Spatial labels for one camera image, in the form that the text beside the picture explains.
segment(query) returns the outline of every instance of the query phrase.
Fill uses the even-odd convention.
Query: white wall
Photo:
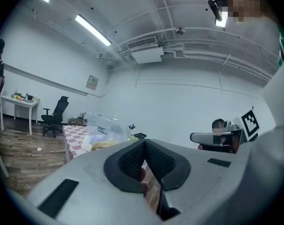
[[[260,133],[275,125],[260,95],[265,82],[235,68],[202,60],[165,59],[140,65],[137,80],[137,67],[111,71],[100,106],[102,112],[134,123],[133,132],[195,148],[197,145],[189,140],[192,132],[211,132],[213,120],[231,120],[252,106]]]
[[[17,89],[24,95],[40,97],[39,120],[45,114],[43,108],[52,112],[61,96],[69,97],[63,122],[97,109],[107,82],[107,68],[84,48],[18,12],[8,19],[0,38],[6,43],[2,60],[9,65],[4,71],[2,95],[11,95]],[[99,79],[96,91],[86,88],[89,75]],[[13,115],[13,108],[5,103],[4,113]],[[28,111],[19,108],[17,116],[28,118]]]

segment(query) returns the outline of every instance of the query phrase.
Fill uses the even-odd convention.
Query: checkered tablecloth
[[[63,126],[65,136],[65,150],[67,161],[84,154],[87,151],[81,149],[82,141],[87,135],[87,127],[82,126]]]

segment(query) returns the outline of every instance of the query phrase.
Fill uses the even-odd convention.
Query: air conditioner vent
[[[139,40],[139,41],[129,43],[129,44],[127,44],[127,48],[133,49],[133,48],[151,45],[151,44],[157,44],[157,37],[149,37],[149,38],[146,38],[146,39],[142,39],[142,40]]]

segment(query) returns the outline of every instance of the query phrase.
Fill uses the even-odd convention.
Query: clear plastic box
[[[100,142],[113,140],[122,143],[131,136],[128,125],[120,121],[117,116],[88,112],[86,119],[88,135],[93,136],[95,140]]]

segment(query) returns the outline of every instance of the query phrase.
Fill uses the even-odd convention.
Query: white ceiling
[[[22,0],[21,7],[36,13],[36,19],[83,45],[103,63],[120,65],[134,61],[129,54],[107,60],[127,50],[127,41],[157,36],[161,45],[184,43],[186,49],[231,55],[251,64],[265,74],[277,70],[279,34],[268,19],[235,23],[228,19],[225,29],[217,27],[208,0]],[[81,14],[112,44],[106,47],[75,21]],[[157,30],[184,27],[184,35]]]

